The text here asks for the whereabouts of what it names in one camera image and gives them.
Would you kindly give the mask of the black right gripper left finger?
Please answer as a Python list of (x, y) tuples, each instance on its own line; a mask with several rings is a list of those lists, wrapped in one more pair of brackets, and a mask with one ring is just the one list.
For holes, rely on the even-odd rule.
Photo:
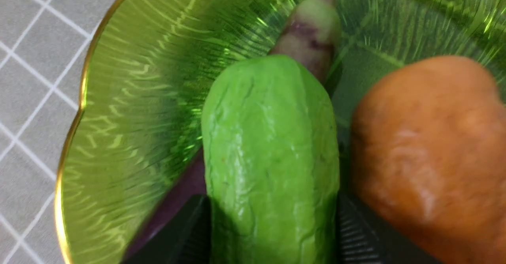
[(210, 200), (192, 196), (175, 217), (123, 264), (209, 264)]

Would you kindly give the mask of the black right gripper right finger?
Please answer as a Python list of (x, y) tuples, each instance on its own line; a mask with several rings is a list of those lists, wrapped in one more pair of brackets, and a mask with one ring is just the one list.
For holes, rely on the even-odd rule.
[(354, 194), (338, 202), (337, 259), (340, 264), (439, 264)]

